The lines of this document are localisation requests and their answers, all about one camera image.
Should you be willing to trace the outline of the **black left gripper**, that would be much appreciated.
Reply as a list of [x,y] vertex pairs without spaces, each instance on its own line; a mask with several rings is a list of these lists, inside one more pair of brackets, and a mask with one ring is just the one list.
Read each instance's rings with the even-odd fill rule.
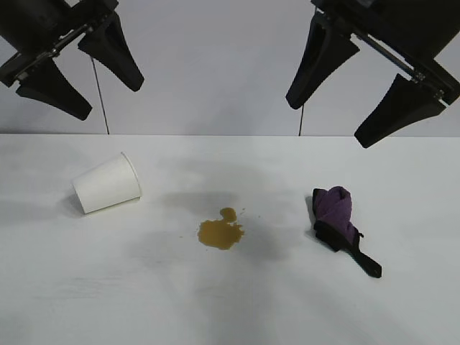
[[[12,86],[24,71],[55,57],[88,30],[78,49],[108,68],[136,92],[144,83],[125,40],[117,1],[2,1],[1,36],[16,53],[1,66],[1,82]],[[85,121],[92,106],[72,87],[53,60],[36,65],[16,94],[40,101]]]

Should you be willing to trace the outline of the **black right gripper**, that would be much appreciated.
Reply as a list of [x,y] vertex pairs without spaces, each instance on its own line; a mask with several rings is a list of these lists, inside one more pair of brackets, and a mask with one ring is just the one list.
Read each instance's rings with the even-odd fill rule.
[[342,21],[357,37],[384,43],[413,70],[407,73],[435,92],[397,74],[384,98],[354,136],[364,148],[416,122],[438,116],[459,97],[459,82],[436,62],[436,56],[459,33],[458,1],[313,1],[308,40],[285,96],[301,108],[318,87],[359,52],[350,35],[332,20]]

